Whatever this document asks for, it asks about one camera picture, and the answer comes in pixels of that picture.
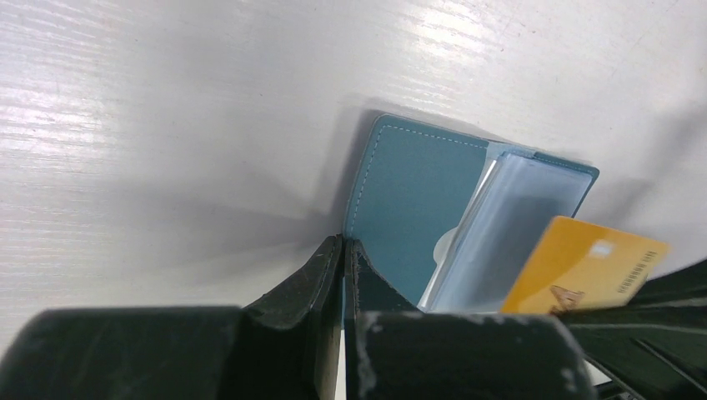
wallet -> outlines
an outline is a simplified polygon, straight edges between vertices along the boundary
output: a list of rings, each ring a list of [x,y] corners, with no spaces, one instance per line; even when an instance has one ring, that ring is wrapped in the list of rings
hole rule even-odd
[[[384,114],[374,122],[364,151],[344,236],[364,243],[381,277],[419,304],[438,270],[435,246],[467,215],[489,165],[508,154],[589,176],[586,191],[568,216],[574,216],[599,176],[595,167],[529,147]]]

credit card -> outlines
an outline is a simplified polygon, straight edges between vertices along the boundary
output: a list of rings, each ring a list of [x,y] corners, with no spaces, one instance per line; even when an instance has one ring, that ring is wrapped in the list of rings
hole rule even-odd
[[[506,297],[502,313],[623,306],[668,253],[667,243],[555,217]]]

white table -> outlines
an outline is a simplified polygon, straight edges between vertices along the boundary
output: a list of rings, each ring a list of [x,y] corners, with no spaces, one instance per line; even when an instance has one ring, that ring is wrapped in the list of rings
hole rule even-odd
[[[591,161],[707,250],[707,2],[0,0],[0,353],[48,307],[249,303],[337,233],[378,109]]]

